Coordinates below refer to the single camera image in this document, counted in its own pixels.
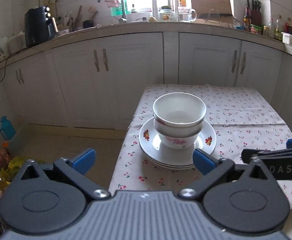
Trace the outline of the knife block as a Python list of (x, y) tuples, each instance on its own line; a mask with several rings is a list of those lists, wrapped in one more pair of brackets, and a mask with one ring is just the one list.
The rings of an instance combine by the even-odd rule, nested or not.
[(251, 19), (251, 24), (262, 26), (262, 3), (258, 0), (247, 0), (247, 13)]

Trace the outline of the black air fryer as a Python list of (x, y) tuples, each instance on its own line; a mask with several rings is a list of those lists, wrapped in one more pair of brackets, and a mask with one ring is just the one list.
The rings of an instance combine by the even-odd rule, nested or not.
[(24, 25), (27, 48), (52, 40), (58, 32), (55, 18), (47, 6), (29, 9), (24, 16)]

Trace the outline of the teal plastic jug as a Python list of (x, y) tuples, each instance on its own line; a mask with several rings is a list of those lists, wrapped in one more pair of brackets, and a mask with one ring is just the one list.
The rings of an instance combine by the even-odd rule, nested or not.
[(16, 134), (16, 130), (14, 129), (11, 121), (7, 120), (7, 116), (2, 116), (0, 118), (0, 123), (1, 123), (1, 127), (0, 127), (1, 135), (3, 136), (5, 140), (11, 140)]

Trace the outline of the white plate fruit print top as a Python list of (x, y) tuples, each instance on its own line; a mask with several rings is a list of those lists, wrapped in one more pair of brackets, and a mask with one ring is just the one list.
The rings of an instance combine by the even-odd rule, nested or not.
[(155, 164), (167, 168), (188, 169), (193, 167), (193, 152), (201, 149), (212, 154), (217, 144), (217, 136), (213, 127), (203, 122), (203, 128), (194, 144), (188, 148), (175, 150), (161, 142), (158, 131), (154, 127), (154, 118), (150, 118), (139, 132), (139, 145), (147, 157)]

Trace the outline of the glass pitcher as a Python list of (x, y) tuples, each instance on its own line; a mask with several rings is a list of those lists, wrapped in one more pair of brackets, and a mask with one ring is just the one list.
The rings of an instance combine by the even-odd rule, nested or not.
[(178, 7), (178, 16), (180, 22), (194, 22), (197, 19), (197, 13), (193, 8)]

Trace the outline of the kitchen faucet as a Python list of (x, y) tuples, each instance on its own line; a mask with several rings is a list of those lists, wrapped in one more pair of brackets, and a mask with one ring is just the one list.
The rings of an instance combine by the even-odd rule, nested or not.
[(122, 16), (118, 19), (119, 23), (126, 23), (127, 16), (125, 10), (124, 0), (104, 0), (108, 8), (121, 8)]

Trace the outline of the cherry print tablecloth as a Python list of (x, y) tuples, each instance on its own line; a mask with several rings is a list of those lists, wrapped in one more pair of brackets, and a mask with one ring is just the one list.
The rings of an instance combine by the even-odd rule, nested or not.
[(150, 162), (139, 145), (139, 138), (150, 138), (141, 127), (153, 117), (153, 103), (163, 94), (184, 92), (201, 98), (207, 107), (205, 120), (215, 130), (204, 143), (215, 146), (213, 156), (226, 157), (240, 164), (245, 148), (281, 150), (292, 139), (285, 121), (255, 89), (236, 87), (152, 85), (139, 101), (124, 139), (112, 175), (109, 191), (174, 190), (201, 178), (195, 169), (174, 171)]

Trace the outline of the white bowl pink flowers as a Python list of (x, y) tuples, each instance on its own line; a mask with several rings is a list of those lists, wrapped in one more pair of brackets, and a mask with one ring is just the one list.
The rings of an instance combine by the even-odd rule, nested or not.
[(170, 137), (158, 132), (158, 136), (161, 139), (161, 142), (166, 145), (168, 148), (172, 148), (175, 150), (181, 150), (183, 148), (188, 148), (196, 141), (198, 137), (198, 133), (191, 135), (190, 137), (178, 138), (178, 137)]
[(154, 127), (163, 135), (175, 138), (186, 138), (198, 134), (203, 128), (203, 122), (192, 127), (170, 127), (154, 120)]

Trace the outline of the white kitchen cabinets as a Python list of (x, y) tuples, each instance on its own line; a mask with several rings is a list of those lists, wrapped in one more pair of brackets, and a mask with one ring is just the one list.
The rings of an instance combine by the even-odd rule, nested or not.
[(18, 120), (125, 129), (150, 84), (256, 89), (292, 131), (292, 46), (193, 23), (76, 31), (0, 63)]

